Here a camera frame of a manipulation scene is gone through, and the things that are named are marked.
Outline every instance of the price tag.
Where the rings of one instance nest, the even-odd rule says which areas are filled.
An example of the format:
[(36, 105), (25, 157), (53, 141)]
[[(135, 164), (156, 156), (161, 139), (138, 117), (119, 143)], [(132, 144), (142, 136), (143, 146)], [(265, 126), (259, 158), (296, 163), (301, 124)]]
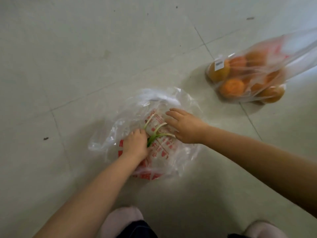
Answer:
[(224, 60), (222, 56), (215, 59), (215, 71), (224, 68)]

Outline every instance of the forearm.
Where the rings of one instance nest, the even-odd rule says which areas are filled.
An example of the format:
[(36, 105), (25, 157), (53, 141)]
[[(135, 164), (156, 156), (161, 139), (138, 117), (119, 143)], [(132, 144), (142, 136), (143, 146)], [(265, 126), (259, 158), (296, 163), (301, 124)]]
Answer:
[(120, 189), (138, 160), (123, 154), (80, 193), (67, 201), (35, 235), (39, 237), (95, 237)]
[(215, 127), (203, 144), (228, 157), (290, 201), (317, 216), (317, 164), (274, 146)]

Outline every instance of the bag of oranges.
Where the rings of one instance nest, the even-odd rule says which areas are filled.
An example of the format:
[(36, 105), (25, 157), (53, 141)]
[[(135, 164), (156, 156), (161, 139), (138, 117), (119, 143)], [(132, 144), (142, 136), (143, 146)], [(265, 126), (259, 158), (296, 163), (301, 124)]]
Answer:
[(274, 103), (285, 82), (317, 65), (317, 28), (259, 42), (242, 52), (219, 56), (207, 76), (228, 100)]

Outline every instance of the person's left hand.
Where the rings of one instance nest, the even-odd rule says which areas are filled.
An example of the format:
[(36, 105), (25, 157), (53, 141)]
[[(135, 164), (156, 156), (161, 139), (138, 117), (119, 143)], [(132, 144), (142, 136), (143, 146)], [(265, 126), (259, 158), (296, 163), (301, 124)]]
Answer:
[(123, 153), (138, 161), (142, 161), (148, 155), (147, 136), (144, 129), (132, 131), (123, 141)]

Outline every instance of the plastic bag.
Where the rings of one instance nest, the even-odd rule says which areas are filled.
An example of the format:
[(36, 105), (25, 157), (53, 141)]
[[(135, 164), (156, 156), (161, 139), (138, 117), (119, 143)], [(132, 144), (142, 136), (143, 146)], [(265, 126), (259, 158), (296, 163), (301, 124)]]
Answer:
[[(106, 161), (112, 162), (122, 154), (123, 139), (134, 129), (143, 128), (153, 115), (145, 129), (150, 137), (156, 127), (167, 117), (169, 108), (185, 109), (200, 116), (198, 104), (179, 88), (167, 91), (142, 89), (139, 94), (127, 99), (118, 115), (98, 130), (90, 139), (91, 151), (105, 152)], [(173, 133), (169, 125), (162, 126), (158, 133)], [(184, 144), (175, 137), (162, 136), (152, 142), (149, 155), (143, 160), (133, 176), (153, 180), (162, 175), (181, 175), (185, 165), (197, 156), (199, 145)]]
[(259, 42), (228, 57), (219, 56), (207, 69), (216, 89), (231, 101), (274, 103), (288, 79), (317, 65), (317, 28)]

